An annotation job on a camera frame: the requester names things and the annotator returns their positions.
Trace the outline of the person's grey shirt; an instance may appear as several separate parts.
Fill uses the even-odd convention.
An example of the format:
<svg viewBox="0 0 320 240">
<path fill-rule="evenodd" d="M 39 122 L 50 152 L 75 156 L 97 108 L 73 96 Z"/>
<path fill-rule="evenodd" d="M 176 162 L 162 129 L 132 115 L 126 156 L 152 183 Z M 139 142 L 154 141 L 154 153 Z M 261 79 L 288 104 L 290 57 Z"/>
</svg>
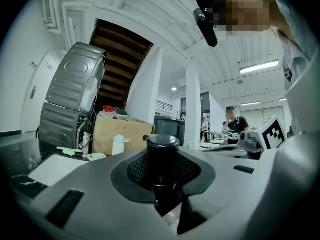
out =
<svg viewBox="0 0 320 240">
<path fill-rule="evenodd" d="M 320 44 L 306 18 L 290 0 L 275 0 L 293 40 L 281 30 L 285 91 L 293 133 L 320 132 Z"/>
</svg>

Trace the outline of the black marble vanity counter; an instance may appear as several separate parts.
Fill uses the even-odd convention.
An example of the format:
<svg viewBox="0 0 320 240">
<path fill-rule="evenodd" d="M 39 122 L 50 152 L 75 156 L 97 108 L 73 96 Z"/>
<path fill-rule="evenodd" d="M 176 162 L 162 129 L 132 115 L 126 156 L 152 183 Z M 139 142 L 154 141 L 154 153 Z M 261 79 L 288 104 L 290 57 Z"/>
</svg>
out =
<svg viewBox="0 0 320 240">
<path fill-rule="evenodd" d="M 56 146 L 37 138 L 24 140 L 16 136 L 14 143 L 0 147 L 0 168 L 4 170 L 6 181 L 19 199 L 33 200 L 49 188 L 28 175 L 53 155 L 89 162 L 81 154 L 68 156 Z"/>
</svg>

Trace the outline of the soap dish with soap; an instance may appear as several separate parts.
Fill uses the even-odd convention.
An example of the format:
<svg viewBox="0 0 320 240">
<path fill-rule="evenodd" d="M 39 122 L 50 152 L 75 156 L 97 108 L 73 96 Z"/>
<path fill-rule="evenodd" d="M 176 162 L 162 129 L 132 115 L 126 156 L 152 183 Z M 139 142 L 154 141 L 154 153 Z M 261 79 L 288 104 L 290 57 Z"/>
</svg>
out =
<svg viewBox="0 0 320 240">
<path fill-rule="evenodd" d="M 101 160 L 101 159 L 104 159 L 106 158 L 107 156 L 104 155 L 103 153 L 99 152 L 99 153 L 92 153 L 92 154 L 88 154 L 87 155 L 87 158 L 90 162 L 93 162 L 93 161 L 97 161 L 97 160 Z"/>
</svg>

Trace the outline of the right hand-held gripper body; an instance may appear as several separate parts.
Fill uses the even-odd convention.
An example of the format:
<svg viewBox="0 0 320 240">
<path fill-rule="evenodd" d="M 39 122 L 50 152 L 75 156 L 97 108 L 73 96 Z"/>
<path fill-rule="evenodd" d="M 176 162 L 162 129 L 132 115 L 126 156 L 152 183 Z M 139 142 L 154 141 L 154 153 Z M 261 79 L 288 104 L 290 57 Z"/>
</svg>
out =
<svg viewBox="0 0 320 240">
<path fill-rule="evenodd" d="M 264 151 L 277 149 L 286 140 L 279 118 L 274 115 L 243 131 L 237 145 L 247 152 L 247 157 L 261 157 Z"/>
</svg>

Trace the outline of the white cup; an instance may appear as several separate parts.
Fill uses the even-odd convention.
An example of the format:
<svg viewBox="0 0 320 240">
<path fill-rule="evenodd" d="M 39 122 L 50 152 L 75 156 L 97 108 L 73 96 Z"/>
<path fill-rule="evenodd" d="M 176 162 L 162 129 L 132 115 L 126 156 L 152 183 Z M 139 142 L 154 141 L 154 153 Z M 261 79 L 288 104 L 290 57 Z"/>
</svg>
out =
<svg viewBox="0 0 320 240">
<path fill-rule="evenodd" d="M 130 140 L 124 138 L 123 135 L 116 135 L 113 138 L 113 145 L 112 145 L 112 155 L 118 155 L 124 152 L 125 144 L 128 143 Z"/>
</svg>

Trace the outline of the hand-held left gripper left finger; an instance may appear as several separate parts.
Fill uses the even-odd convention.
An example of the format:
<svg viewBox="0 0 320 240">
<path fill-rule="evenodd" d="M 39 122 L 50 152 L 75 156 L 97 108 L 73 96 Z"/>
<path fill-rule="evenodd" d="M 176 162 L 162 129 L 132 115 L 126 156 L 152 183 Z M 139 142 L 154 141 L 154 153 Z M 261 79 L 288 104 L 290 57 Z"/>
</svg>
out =
<svg viewBox="0 0 320 240">
<path fill-rule="evenodd" d="M 131 202 L 114 188 L 112 170 L 137 154 L 125 152 L 80 166 L 31 202 L 30 218 L 59 240 L 181 240 L 154 205 Z M 46 217 L 71 189 L 84 195 L 64 228 L 58 228 Z"/>
</svg>

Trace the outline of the large cardboard box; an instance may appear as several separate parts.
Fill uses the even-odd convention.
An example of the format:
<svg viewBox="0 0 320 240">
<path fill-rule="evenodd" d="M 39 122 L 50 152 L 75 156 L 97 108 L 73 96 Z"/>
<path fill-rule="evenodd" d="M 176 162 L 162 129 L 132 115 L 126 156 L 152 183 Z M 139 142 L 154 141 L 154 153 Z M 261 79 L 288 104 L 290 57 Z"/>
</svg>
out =
<svg viewBox="0 0 320 240">
<path fill-rule="evenodd" d="M 122 146 L 122 152 L 145 149 L 147 143 L 143 137 L 152 134 L 154 134 L 152 124 L 134 118 L 121 120 L 98 116 L 93 132 L 92 150 L 94 153 L 111 156 L 116 144 Z"/>
</svg>

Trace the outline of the white door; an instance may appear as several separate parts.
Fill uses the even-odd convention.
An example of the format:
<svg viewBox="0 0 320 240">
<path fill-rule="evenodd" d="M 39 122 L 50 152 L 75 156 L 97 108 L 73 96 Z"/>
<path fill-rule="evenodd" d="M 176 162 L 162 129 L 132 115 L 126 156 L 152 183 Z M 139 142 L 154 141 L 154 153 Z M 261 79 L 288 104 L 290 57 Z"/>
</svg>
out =
<svg viewBox="0 0 320 240">
<path fill-rule="evenodd" d="M 39 127 L 47 92 L 61 61 L 61 53 L 50 49 L 37 66 L 24 99 L 21 116 L 23 133 L 36 131 Z"/>
</svg>

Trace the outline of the grey washing machine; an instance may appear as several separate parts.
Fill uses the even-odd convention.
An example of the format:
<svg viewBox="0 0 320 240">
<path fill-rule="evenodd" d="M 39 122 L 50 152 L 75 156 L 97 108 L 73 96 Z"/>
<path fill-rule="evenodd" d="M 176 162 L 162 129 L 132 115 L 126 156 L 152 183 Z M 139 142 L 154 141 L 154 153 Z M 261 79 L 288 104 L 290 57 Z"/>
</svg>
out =
<svg viewBox="0 0 320 240">
<path fill-rule="evenodd" d="M 75 43 L 59 64 L 45 100 L 74 111 L 89 113 L 105 73 L 107 51 Z"/>
<path fill-rule="evenodd" d="M 75 149 L 81 124 L 89 116 L 65 107 L 45 102 L 39 123 L 39 139 L 57 147 Z"/>
</svg>

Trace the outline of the wooden staircase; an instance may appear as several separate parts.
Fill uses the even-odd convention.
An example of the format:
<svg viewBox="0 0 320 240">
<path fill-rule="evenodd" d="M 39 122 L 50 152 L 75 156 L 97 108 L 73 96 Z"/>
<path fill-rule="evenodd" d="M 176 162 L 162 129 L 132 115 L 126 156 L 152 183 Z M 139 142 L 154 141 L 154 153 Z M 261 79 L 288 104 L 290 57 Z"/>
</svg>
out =
<svg viewBox="0 0 320 240">
<path fill-rule="evenodd" d="M 95 106 L 124 108 L 131 85 L 154 44 L 124 27 L 98 19 L 90 45 L 106 51 Z"/>
</svg>

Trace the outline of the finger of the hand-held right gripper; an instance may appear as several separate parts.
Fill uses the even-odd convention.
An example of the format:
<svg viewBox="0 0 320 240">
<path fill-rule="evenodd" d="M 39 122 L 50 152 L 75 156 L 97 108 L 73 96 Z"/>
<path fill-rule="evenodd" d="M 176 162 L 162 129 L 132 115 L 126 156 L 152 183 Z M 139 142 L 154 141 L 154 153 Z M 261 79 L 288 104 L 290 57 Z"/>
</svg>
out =
<svg viewBox="0 0 320 240">
<path fill-rule="evenodd" d="M 238 144 L 220 145 L 217 147 L 204 148 L 203 153 L 223 157 L 246 157 L 248 152 Z"/>
</svg>

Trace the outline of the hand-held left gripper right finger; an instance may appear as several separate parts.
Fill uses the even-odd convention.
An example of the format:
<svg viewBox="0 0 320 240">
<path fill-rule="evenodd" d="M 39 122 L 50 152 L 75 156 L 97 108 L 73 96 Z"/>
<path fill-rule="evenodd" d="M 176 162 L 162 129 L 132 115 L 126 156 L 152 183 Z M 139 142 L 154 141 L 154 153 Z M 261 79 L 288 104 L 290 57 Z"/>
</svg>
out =
<svg viewBox="0 0 320 240">
<path fill-rule="evenodd" d="M 318 240 L 318 135 L 265 154 L 236 197 L 179 240 Z"/>
</svg>

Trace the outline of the dark grey trash bin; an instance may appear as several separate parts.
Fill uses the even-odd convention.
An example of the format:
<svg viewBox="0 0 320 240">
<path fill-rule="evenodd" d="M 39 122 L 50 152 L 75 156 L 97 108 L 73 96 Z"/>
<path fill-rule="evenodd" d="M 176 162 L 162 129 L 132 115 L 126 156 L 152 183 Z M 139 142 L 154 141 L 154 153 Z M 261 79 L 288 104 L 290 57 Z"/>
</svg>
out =
<svg viewBox="0 0 320 240">
<path fill-rule="evenodd" d="M 175 118 L 156 115 L 154 117 L 155 134 L 177 137 L 178 124 Z"/>
<path fill-rule="evenodd" d="M 179 145 L 182 147 L 184 146 L 185 129 L 186 122 L 184 120 L 180 120 L 177 125 L 177 139 L 179 140 Z"/>
</svg>

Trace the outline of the chrome faucet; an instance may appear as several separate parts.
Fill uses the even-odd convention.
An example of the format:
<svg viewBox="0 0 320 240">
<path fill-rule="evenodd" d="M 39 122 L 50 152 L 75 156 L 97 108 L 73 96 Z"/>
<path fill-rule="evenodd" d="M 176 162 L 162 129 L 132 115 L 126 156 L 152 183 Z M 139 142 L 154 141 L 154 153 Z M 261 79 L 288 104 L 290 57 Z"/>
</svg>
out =
<svg viewBox="0 0 320 240">
<path fill-rule="evenodd" d="M 82 155 L 87 156 L 90 149 L 91 135 L 88 132 L 83 132 L 82 142 L 79 144 L 80 149 L 82 150 Z"/>
</svg>

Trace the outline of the black railing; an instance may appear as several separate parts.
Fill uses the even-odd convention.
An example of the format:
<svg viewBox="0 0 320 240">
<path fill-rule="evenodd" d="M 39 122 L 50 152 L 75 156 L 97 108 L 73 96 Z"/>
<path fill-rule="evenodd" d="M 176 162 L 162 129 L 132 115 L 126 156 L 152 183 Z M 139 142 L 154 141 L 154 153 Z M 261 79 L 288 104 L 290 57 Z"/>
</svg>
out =
<svg viewBox="0 0 320 240">
<path fill-rule="evenodd" d="M 173 109 L 173 106 L 171 104 L 157 100 L 156 109 L 171 112 Z"/>
</svg>

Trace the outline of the white sink basin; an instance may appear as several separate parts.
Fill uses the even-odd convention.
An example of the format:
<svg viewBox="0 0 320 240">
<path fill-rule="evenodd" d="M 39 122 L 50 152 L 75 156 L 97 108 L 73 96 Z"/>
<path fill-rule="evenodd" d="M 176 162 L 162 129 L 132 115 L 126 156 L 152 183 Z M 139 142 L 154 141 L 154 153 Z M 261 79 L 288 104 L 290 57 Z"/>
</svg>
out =
<svg viewBox="0 0 320 240">
<path fill-rule="evenodd" d="M 55 154 L 42 162 L 28 177 L 43 185 L 52 187 L 86 163 L 88 162 Z"/>
</svg>

